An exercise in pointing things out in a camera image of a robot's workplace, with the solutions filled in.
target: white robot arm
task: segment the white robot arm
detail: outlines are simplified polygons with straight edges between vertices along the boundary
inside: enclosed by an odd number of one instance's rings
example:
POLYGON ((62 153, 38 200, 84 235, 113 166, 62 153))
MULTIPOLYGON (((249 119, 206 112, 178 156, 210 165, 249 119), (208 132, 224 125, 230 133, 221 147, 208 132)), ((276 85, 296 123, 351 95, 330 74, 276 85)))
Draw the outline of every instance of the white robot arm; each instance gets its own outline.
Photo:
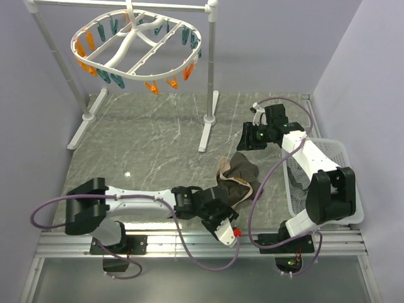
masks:
POLYGON ((66 227, 68 235, 90 234, 104 246, 126 247, 124 224, 113 221, 120 215, 138 218, 171 218, 171 211, 158 199, 164 200, 178 219, 202 219, 201 223, 226 246, 236 243, 231 221, 239 215, 227 204, 227 194, 220 187, 202 190, 200 187, 175 187, 163 191, 127 191, 106 186, 104 178, 94 178, 68 193, 104 194, 109 199, 68 199, 66 203, 66 227))
POLYGON ((311 180, 306 208, 296 217, 281 224, 280 240, 317 229, 330 220, 352 216, 356 211, 355 174, 350 167, 341 168, 331 161, 307 136, 303 127, 289 122, 282 104, 262 109, 254 104, 253 122, 243 124, 242 138, 237 150, 262 150, 267 143, 277 143, 286 152, 293 154, 311 180), (331 186, 336 188, 331 193, 331 186))

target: wire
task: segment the wire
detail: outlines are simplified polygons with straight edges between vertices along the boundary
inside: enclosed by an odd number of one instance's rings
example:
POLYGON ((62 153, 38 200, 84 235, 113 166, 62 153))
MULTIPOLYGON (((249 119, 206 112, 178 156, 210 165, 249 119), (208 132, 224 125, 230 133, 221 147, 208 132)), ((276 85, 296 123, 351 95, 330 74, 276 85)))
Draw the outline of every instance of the wire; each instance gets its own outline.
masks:
POLYGON ((259 125, 263 125, 263 116, 264 116, 264 112, 261 113, 261 115, 259 116, 259 125))
POLYGON ((118 256, 117 254, 114 254, 112 251, 107 249, 104 245, 102 245, 102 243, 99 240, 97 240, 97 242, 98 242, 99 246, 101 247, 101 249, 103 251, 105 251, 107 254, 110 254, 111 256, 113 256, 113 257, 115 257, 115 258, 117 258, 119 260, 122 260, 122 261, 125 261, 125 262, 128 262, 128 263, 132 263, 132 264, 136 265, 139 268, 139 272, 137 274, 135 274, 135 275, 132 275, 132 276, 115 276, 115 275, 113 275, 111 273, 107 273, 107 276, 110 276, 111 278, 117 279, 117 280, 130 280, 130 279, 133 279, 133 278, 137 278, 138 276, 141 275, 141 272, 143 271, 143 267, 139 262, 137 262, 135 260, 132 260, 130 258, 124 258, 124 257, 118 256))
MULTIPOLYGON (((62 196, 62 197, 54 198, 54 199, 51 199, 51 200, 49 200, 49 201, 47 201, 47 202, 41 204, 41 205, 38 206, 36 209, 34 209, 34 211, 32 212, 32 214, 31 214, 31 216, 30 216, 30 221, 31 221, 31 224, 32 224, 33 226, 35 226, 35 227, 37 227, 37 228, 39 228, 39 229, 55 229, 55 228, 57 228, 57 227, 65 226, 65 225, 66 225, 66 222, 65 222, 65 223, 61 223, 61 224, 56 224, 56 225, 50 225, 50 226, 41 225, 41 224, 39 224, 39 223, 37 223, 37 222, 35 221, 35 215, 38 213, 38 211, 40 211, 42 208, 44 208, 44 207, 46 207, 46 206, 48 206, 48 205, 50 205, 50 204, 52 204, 52 203, 57 203, 57 202, 60 202, 60 201, 63 201, 63 200, 67 200, 67 199, 116 199, 116 198, 117 198, 117 197, 114 196, 114 195, 105 195, 105 194, 72 194, 72 195, 70 195, 70 196, 62 196)), ((184 250, 185 250, 186 254, 189 256, 189 258, 191 259, 191 261, 192 261, 193 263, 195 263, 195 264, 198 265, 199 267, 203 268, 204 270, 208 270, 208 271, 222 271, 222 270, 226 270, 227 268, 231 267, 231 266, 235 263, 235 260, 236 260, 237 257, 239 256, 239 253, 240 253, 240 245, 241 245, 241 244, 240 244, 240 239, 239 239, 238 237, 236 237, 236 241, 237 241, 237 244, 236 244, 236 245, 237 245, 237 247, 236 247, 236 251, 235 251, 234 257, 230 260, 230 262, 227 263, 225 266, 219 267, 219 268, 211 268, 211 267, 208 267, 208 266, 206 266, 206 265, 200 263, 200 262, 191 254, 191 252, 189 251, 189 249, 188 249, 188 247, 187 247, 187 245, 186 245, 186 243, 185 243, 184 236, 182 235, 182 232, 181 232, 181 228, 180 228, 180 226, 179 226, 179 222, 178 222, 177 215, 175 214, 175 211, 173 210, 173 208, 172 208, 166 201, 164 201, 164 199, 160 199, 160 198, 159 198, 159 199, 155 199, 154 196, 149 196, 149 195, 145 195, 145 194, 126 194, 126 195, 122 195, 120 198, 121 198, 121 199, 145 198, 145 199, 151 199, 151 200, 154 200, 154 201, 158 201, 158 202, 160 202, 161 204, 165 205, 165 206, 169 209, 169 211, 170 211, 170 213, 171 213, 171 216, 172 216, 172 218, 174 219, 175 226, 177 227, 177 230, 178 230, 178 236, 179 236, 179 238, 180 238, 180 240, 181 240, 182 245, 184 246, 184 250)), ((135 265, 138 266, 139 269, 140 269, 139 272, 138 272, 137 274, 133 275, 133 276, 124 276, 124 277, 122 277, 122 276, 113 276, 112 274, 109 274, 109 273, 108 273, 109 276, 112 276, 112 277, 114 277, 114 278, 116 278, 116 279, 120 279, 120 280, 128 280, 128 279, 132 279, 132 278, 136 278, 137 276, 140 276, 140 274, 141 274, 141 272, 142 272, 143 269, 142 269, 142 266, 141 266, 138 262, 136 262, 136 261, 134 261, 134 260, 132 260, 132 259, 126 259, 126 258, 120 257, 120 256, 118 256, 117 254, 114 254, 113 252, 109 251, 105 246, 103 246, 103 245, 101 244, 100 241, 98 241, 98 243, 100 244, 100 247, 101 247, 106 253, 110 254, 111 256, 113 256, 113 257, 115 257, 115 258, 117 258, 117 259, 120 259, 120 260, 123 260, 123 261, 127 261, 127 262, 129 262, 129 263, 135 264, 135 265)))
MULTIPOLYGON (((286 97, 271 97, 271 98, 266 98, 266 99, 263 99, 263 100, 257 102, 257 104, 261 104, 261 103, 263 103, 263 102, 265 102, 265 101, 270 101, 270 100, 285 100, 285 101, 292 102, 293 104, 295 104, 295 105, 297 105, 298 107, 300 107, 300 108, 307 114, 307 116, 309 117, 309 120, 310 120, 310 126, 309 126, 309 129, 306 131, 306 133, 307 133, 307 134, 311 133, 311 131, 312 131, 312 129, 313 129, 313 126, 314 126, 314 120, 313 120, 312 115, 310 114, 310 112, 309 112, 307 109, 305 109, 304 106, 302 106, 301 104, 299 104, 299 103, 296 102, 295 100, 293 100, 293 99, 291 99, 291 98, 286 98, 286 97)), ((255 195, 255 197, 254 197, 254 200, 252 201, 252 208, 251 208, 250 214, 249 214, 249 216, 248 216, 248 221, 247 221, 247 231, 248 231, 248 238, 249 238, 251 244, 254 245, 254 246, 257 247, 257 248, 260 248, 260 249, 273 249, 273 248, 276 248, 276 247, 280 247, 280 246, 282 246, 282 245, 284 245, 284 244, 286 244, 286 243, 292 242, 292 241, 294 241, 294 240, 296 240, 296 239, 300 239, 300 238, 305 237, 305 236, 307 236, 307 235, 313 234, 313 232, 304 232, 303 234, 297 235, 297 236, 295 236, 295 237, 291 237, 291 238, 289 238, 289 239, 287 239, 287 240, 284 240, 284 241, 281 241, 281 242, 279 242, 279 243, 276 243, 276 244, 273 244, 273 245, 269 245, 269 246, 262 246, 262 245, 259 245, 258 243, 255 243, 255 241, 254 241, 254 239, 253 239, 253 233, 252 233, 252 231, 251 231, 251 223, 252 223, 252 220, 253 220, 254 210, 255 210, 255 208, 256 208, 256 206, 257 206, 258 199, 259 199, 259 197, 261 196, 261 194, 262 194, 262 192, 263 192, 263 188, 264 188, 265 184, 268 182, 268 179, 272 176, 273 172, 274 172, 284 161, 286 161, 286 160, 289 159, 291 156, 293 156, 295 153, 297 153, 297 152, 304 146, 304 143, 305 143, 305 142, 306 142, 306 139, 304 138, 304 139, 302 140, 302 142, 300 143, 300 145, 299 145, 295 150, 293 150, 293 151, 291 151, 290 153, 286 154, 280 161, 278 161, 278 162, 271 168, 271 170, 270 170, 270 171, 267 173, 267 175, 265 176, 264 181, 261 183, 260 187, 258 188, 258 191, 257 191, 257 193, 256 193, 256 195, 255 195)), ((310 264, 309 264, 306 268, 304 268, 303 270, 299 271, 298 273, 302 273, 302 272, 305 272, 306 270, 308 270, 308 269, 314 264, 314 262, 317 260, 317 257, 318 257, 318 255, 319 255, 319 253, 320 253, 321 244, 323 243, 323 235, 321 234, 321 232, 318 232, 318 231, 316 231, 315 233, 317 233, 317 234, 320 235, 320 241, 319 241, 317 253, 314 255, 313 260, 310 262, 310 264)))

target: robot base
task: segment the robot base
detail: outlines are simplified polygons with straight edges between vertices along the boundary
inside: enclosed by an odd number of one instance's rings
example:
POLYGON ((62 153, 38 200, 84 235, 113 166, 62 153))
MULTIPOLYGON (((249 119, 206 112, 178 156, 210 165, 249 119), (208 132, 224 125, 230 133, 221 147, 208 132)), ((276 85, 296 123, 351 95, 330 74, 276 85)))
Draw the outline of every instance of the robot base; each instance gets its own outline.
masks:
MULTIPOLYGON (((108 250, 115 254, 123 254, 123 255, 143 255, 146 254, 146 246, 147 246, 147 235, 127 235, 126 236, 125 247, 119 247, 114 249, 114 246, 107 247, 108 250)), ((90 254, 105 254, 105 251, 98 246, 97 240, 93 238, 90 246, 90 254)))
MULTIPOLYGON (((259 245, 268 246, 279 242, 278 234, 258 234, 258 240, 255 241, 259 245)), ((295 254, 298 248, 302 253, 313 253, 314 244, 311 235, 296 239, 286 243, 280 247, 273 249, 259 249, 260 254, 295 254)))

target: brown cloth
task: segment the brown cloth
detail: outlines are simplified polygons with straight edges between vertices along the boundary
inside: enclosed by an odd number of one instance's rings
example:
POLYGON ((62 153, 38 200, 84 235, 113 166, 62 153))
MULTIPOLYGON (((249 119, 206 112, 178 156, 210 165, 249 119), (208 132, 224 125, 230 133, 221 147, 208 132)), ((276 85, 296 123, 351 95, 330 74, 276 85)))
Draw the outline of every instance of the brown cloth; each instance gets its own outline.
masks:
POLYGON ((217 185, 226 190, 231 207, 235 208, 239 203, 255 196, 261 185, 257 180, 258 174, 257 165, 238 151, 230 162, 225 157, 220 159, 216 173, 217 185))

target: marble surface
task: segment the marble surface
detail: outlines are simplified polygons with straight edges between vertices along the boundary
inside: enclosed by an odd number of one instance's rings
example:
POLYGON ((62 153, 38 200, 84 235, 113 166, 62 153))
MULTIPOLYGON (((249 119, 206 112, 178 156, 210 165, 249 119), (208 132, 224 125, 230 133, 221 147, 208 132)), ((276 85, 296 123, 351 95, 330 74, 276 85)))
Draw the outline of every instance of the marble surface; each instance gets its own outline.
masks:
MULTIPOLYGON (((139 191, 158 191, 175 186, 216 186, 216 171, 221 157, 235 153, 242 123, 251 121, 249 108, 270 93, 224 93, 217 106, 206 153, 198 152, 206 112, 205 94, 123 94, 109 95, 87 131, 73 159, 63 193, 94 177, 104 177, 107 185, 139 191)), ((283 96, 302 100, 299 94, 283 96)), ((308 126, 308 118, 298 107, 283 102, 289 121, 308 126)), ((280 159, 277 145, 266 150, 245 151, 259 167, 259 180, 280 159)), ((54 223, 64 221, 65 204, 60 203, 54 223)), ((245 229, 251 201, 236 207, 237 226, 245 229)), ((277 229, 290 218, 285 179, 280 167, 269 179, 254 212, 254 229, 277 229)), ((175 229, 172 220, 117 217, 127 229, 175 229)), ((204 230, 200 219, 181 221, 184 230, 204 230)))

